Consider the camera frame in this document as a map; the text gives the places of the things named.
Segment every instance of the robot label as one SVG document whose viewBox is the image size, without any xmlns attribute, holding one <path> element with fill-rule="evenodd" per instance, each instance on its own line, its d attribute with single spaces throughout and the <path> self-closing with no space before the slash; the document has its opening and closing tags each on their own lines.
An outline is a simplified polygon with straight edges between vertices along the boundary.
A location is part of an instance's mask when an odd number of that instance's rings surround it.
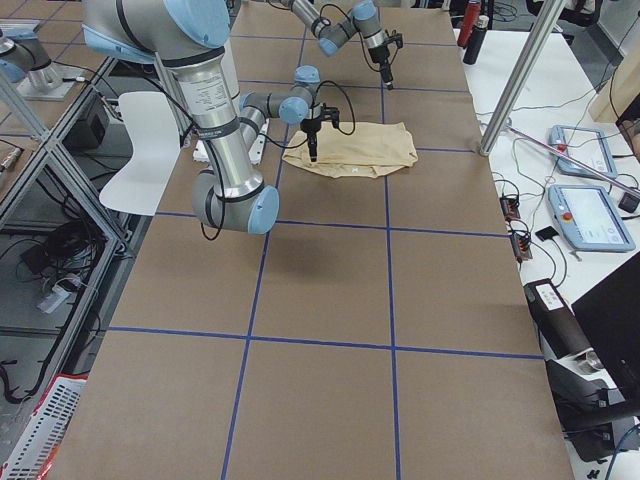
<svg viewBox="0 0 640 480">
<path fill-rule="evenodd" d="M 224 77 L 221 74 L 215 74 L 205 80 L 179 83 L 194 115 L 206 115 L 229 103 Z"/>
</svg>

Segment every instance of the black bottle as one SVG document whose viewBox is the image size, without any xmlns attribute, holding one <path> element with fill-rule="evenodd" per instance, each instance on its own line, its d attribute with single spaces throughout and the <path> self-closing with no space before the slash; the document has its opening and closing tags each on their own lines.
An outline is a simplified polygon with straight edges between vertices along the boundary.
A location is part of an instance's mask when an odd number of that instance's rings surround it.
<svg viewBox="0 0 640 480">
<path fill-rule="evenodd" d="M 473 65 L 476 63 L 478 59 L 478 54 L 480 53 L 480 47 L 482 47 L 482 42 L 484 40 L 484 36 L 487 33 L 487 26 L 489 25 L 489 17 L 486 15 L 480 15 L 478 17 L 478 21 L 473 27 L 473 32 L 471 33 L 471 37 L 469 37 L 469 43 L 467 43 L 467 51 L 464 54 L 464 58 L 462 61 L 467 65 Z"/>
</svg>

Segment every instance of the blue tape line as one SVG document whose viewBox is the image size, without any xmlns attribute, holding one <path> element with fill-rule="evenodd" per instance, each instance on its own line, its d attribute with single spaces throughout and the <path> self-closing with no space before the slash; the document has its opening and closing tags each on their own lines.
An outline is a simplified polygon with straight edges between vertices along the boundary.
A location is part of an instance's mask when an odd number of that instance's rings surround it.
<svg viewBox="0 0 640 480">
<path fill-rule="evenodd" d="M 455 230 L 432 230 L 429 228 L 405 228 L 391 227 L 394 232 L 410 232 L 410 233 L 437 233 L 443 235 L 464 235 L 470 237 L 492 237 L 492 238 L 509 238 L 506 233 L 483 233 L 483 232 L 458 232 Z"/>
<path fill-rule="evenodd" d="M 278 82 L 275 80 L 238 80 L 238 83 L 265 83 L 269 85 L 291 85 L 291 82 Z"/>
<path fill-rule="evenodd" d="M 234 35 L 233 33 L 231 34 L 231 38 L 257 38 L 257 39 L 261 39 L 261 40 L 304 40 L 304 37 L 302 38 L 298 38 L 298 37 L 279 37 L 279 36 L 273 36 L 270 37 L 268 35 L 247 35 L 244 33 L 239 33 L 237 35 Z"/>
<path fill-rule="evenodd" d="M 519 360 L 544 360 L 542 355 L 532 355 L 526 353 L 501 353 L 501 352 L 480 352 L 473 350 L 450 350 L 446 348 L 424 348 L 424 347 L 396 347 L 401 352 L 415 353 L 436 353 L 442 355 L 458 355 L 463 357 L 490 357 L 490 358 L 514 358 Z"/>
<path fill-rule="evenodd" d="M 492 358 L 514 358 L 521 360 L 544 360 L 542 355 L 532 355 L 526 353 L 506 353 L 506 352 L 483 352 L 480 350 L 454 350 L 447 348 L 429 348 L 429 347 L 415 347 L 415 346 L 402 346 L 396 345 L 382 345 L 375 343 L 357 343 L 357 342 L 339 342 L 333 340 L 314 340 L 306 338 L 286 338 L 286 337 L 270 337 L 264 335 L 241 335 L 234 333 L 220 333 L 220 332 L 202 332 L 197 330 L 175 330 L 164 328 L 145 328 L 145 327 L 130 327 L 130 326 L 109 326 L 107 328 L 113 332 L 130 332 L 130 333 L 144 333 L 152 335 L 173 335 L 178 337 L 208 337 L 208 338 L 221 338 L 225 340 L 251 340 L 252 342 L 265 342 L 265 343 L 291 343 L 297 345 L 318 345 L 325 347 L 342 347 L 342 348 L 357 348 L 363 350 L 396 350 L 401 352 L 413 352 L 413 353 L 434 353 L 439 355 L 452 355 L 452 356 L 464 356 L 464 357 L 492 357 Z"/>
<path fill-rule="evenodd" d="M 247 330 L 247 339 L 244 344 L 244 352 L 242 354 L 242 364 L 240 366 L 240 376 L 238 378 L 238 386 L 236 388 L 236 397 L 233 403 L 233 413 L 231 414 L 231 424 L 229 425 L 229 435 L 227 437 L 227 447 L 224 453 L 224 463 L 222 464 L 222 472 L 220 474 L 221 480 L 227 478 L 227 470 L 229 468 L 229 460 L 231 458 L 231 447 L 233 445 L 233 435 L 236 429 L 236 420 L 238 418 L 238 409 L 240 407 L 240 397 L 242 395 L 242 386 L 244 384 L 245 372 L 247 369 L 247 361 L 249 358 L 249 347 L 251 346 L 251 335 L 253 334 L 253 325 L 256 319 L 256 311 L 258 309 L 258 300 L 260 298 L 260 288 L 262 287 L 262 276 L 264 274 L 264 267 L 267 260 L 267 253 L 269 251 L 269 239 L 271 233 L 267 233 L 264 240 L 264 247 L 262 250 L 262 260 L 260 262 L 260 269 L 258 271 L 258 280 L 256 282 L 256 291 L 253 297 L 253 305 L 251 306 L 251 317 L 249 319 L 249 328 Z"/>
<path fill-rule="evenodd" d="M 15 14 L 16 14 L 16 12 L 17 12 L 18 10 L 20 10 L 22 7 L 24 7 L 24 5 L 25 5 L 26 3 L 27 3 L 27 0 L 23 0 L 22 5 L 20 5 L 20 6 L 19 6 L 19 7 L 17 7 L 13 12 L 11 12 L 11 13 L 9 14 L 9 17 L 12 17 L 13 15 L 15 15 Z"/>
<path fill-rule="evenodd" d="M 280 175 L 282 172 L 282 163 L 278 167 L 278 176 L 276 180 L 276 188 L 280 183 Z M 163 217 L 186 217 L 196 218 L 192 213 L 180 212 L 156 212 L 156 216 Z M 461 232 L 457 230 L 437 230 L 432 228 L 410 228 L 410 227 L 379 227 L 375 225 L 350 225 L 348 223 L 320 223 L 320 222 L 304 222 L 298 220 L 276 220 L 281 225 L 300 225 L 309 227 L 327 227 L 327 228 L 351 228 L 358 230 L 388 230 L 390 232 L 409 232 L 409 233 L 433 233 L 438 235 L 462 235 L 471 237 L 491 237 L 491 238 L 509 238 L 506 233 L 485 233 L 485 232 Z"/>
<path fill-rule="evenodd" d="M 298 220 L 278 220 L 276 223 L 283 225 L 304 225 L 313 227 L 333 227 L 333 228 L 356 228 L 361 230 L 386 230 L 386 227 L 376 227 L 373 225 L 349 225 L 347 223 L 319 223 L 319 222 L 304 222 Z"/>
<path fill-rule="evenodd" d="M 344 347 L 344 348 L 359 348 L 365 350 L 391 350 L 389 345 L 377 345 L 375 343 L 353 343 L 353 342 L 337 342 L 331 340 L 307 340 L 302 338 L 286 338 L 286 337 L 266 337 L 266 336 L 253 336 L 251 340 L 256 342 L 271 342 L 271 343 L 292 343 L 296 345 L 318 345 L 322 347 Z"/>
<path fill-rule="evenodd" d="M 171 329 L 158 329 L 158 328 L 141 328 L 141 327 L 118 327 L 109 326 L 111 332 L 133 332 L 133 333 L 153 333 L 159 335 L 176 335 L 179 337 L 211 337 L 211 338 L 224 338 L 231 340 L 246 340 L 246 335 L 237 335 L 233 333 L 218 333 L 218 332 L 200 332 L 194 330 L 171 330 Z"/>
<path fill-rule="evenodd" d="M 62 56 L 66 53 L 66 51 L 67 51 L 67 50 L 69 50 L 69 47 L 70 47 L 71 45 L 73 45 L 73 42 L 75 42 L 75 41 L 76 41 L 76 38 L 78 38 L 80 35 L 82 35 L 82 30 L 80 30 L 80 31 L 76 34 L 76 36 L 75 36 L 75 37 L 73 37 L 73 38 L 71 39 L 71 42 L 70 42 L 66 47 L 64 47 L 64 48 L 62 49 L 62 51 L 61 51 L 61 52 L 58 54 L 58 56 L 56 57 L 56 60 L 59 60 L 59 59 L 60 59 L 60 57 L 62 57 Z"/>
<path fill-rule="evenodd" d="M 416 45 L 418 47 L 457 47 L 455 43 L 430 43 L 430 42 L 404 42 L 405 45 Z"/>
<path fill-rule="evenodd" d="M 380 80 L 380 119 L 386 121 L 384 110 L 385 88 Z M 393 432 L 396 457 L 396 480 L 402 480 L 402 455 L 400 450 L 400 411 L 398 408 L 398 359 L 396 355 L 396 314 L 393 296 L 393 256 L 391 249 L 391 205 L 389 196 L 389 177 L 384 177 L 384 207 L 387 231 L 387 284 L 389 288 L 389 331 L 391 340 L 391 390 L 393 395 Z"/>
<path fill-rule="evenodd" d="M 450 152 L 450 153 L 476 153 L 469 148 L 438 148 L 438 147 L 416 147 L 419 152 Z"/>
<path fill-rule="evenodd" d="M 180 213 L 180 212 L 156 212 L 156 216 L 158 217 L 187 217 L 187 218 L 196 218 L 196 215 L 193 213 Z"/>
</svg>

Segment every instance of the sticker label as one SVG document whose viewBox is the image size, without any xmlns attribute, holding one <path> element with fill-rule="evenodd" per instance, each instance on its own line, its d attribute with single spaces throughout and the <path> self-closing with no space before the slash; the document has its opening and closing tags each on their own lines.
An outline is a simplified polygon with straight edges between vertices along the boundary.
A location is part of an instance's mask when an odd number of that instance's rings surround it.
<svg viewBox="0 0 640 480">
<path fill-rule="evenodd" d="M 206 115 L 230 104 L 224 77 L 220 73 L 206 80 L 179 83 L 193 115 Z"/>
<path fill-rule="evenodd" d="M 537 285 L 536 290 L 549 310 L 557 310 L 558 308 L 564 307 L 562 300 L 560 300 L 560 297 L 558 297 L 558 294 L 551 285 Z"/>
</svg>

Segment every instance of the blue joint cap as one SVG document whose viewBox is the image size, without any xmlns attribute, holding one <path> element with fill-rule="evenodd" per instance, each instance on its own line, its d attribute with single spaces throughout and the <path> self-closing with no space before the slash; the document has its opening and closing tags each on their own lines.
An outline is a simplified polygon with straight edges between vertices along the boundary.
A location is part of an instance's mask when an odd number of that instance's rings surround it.
<svg viewBox="0 0 640 480">
<path fill-rule="evenodd" d="M 224 0 L 164 0 L 164 6 L 180 30 L 203 47 L 221 47 L 229 38 L 231 21 Z"/>
<path fill-rule="evenodd" d="M 253 234 L 267 233 L 278 218 L 278 210 L 280 210 L 280 195 L 271 185 L 267 185 L 258 194 L 258 198 L 253 202 L 251 213 L 249 214 L 249 223 L 247 232 Z"/>
<path fill-rule="evenodd" d="M 363 0 L 353 7 L 353 18 L 362 22 L 369 20 L 378 14 L 378 8 L 373 4 L 373 0 Z"/>
<path fill-rule="evenodd" d="M 308 112 L 309 104 L 301 97 L 285 98 L 278 109 L 280 119 L 289 125 L 299 124 L 305 119 Z"/>
<path fill-rule="evenodd" d="M 320 72 L 312 65 L 302 65 L 301 67 L 296 68 L 296 74 L 293 78 L 298 83 L 311 85 L 314 83 L 320 83 Z"/>
<path fill-rule="evenodd" d="M 93 28 L 82 25 L 85 43 L 96 52 L 104 53 L 109 57 L 115 57 L 129 62 L 145 65 L 155 62 L 155 57 L 149 53 L 138 50 L 135 47 L 107 37 Z"/>
<path fill-rule="evenodd" d="M 328 38 L 318 40 L 318 46 L 327 57 L 332 57 L 338 52 L 338 46 Z"/>
<path fill-rule="evenodd" d="M 252 93 L 253 92 L 249 92 L 249 93 L 240 95 L 240 101 L 238 103 L 238 106 L 240 107 L 240 111 L 242 111 L 244 107 L 246 107 L 245 103 L 247 102 L 247 99 L 251 96 Z"/>
<path fill-rule="evenodd" d="M 0 70 L 7 76 L 11 83 L 18 83 L 27 76 L 21 68 L 16 67 L 13 63 L 9 63 L 5 60 L 0 60 Z"/>
<path fill-rule="evenodd" d="M 10 28 L 5 29 L 4 34 L 11 40 L 35 40 L 38 36 L 33 30 L 28 28 Z"/>
</svg>

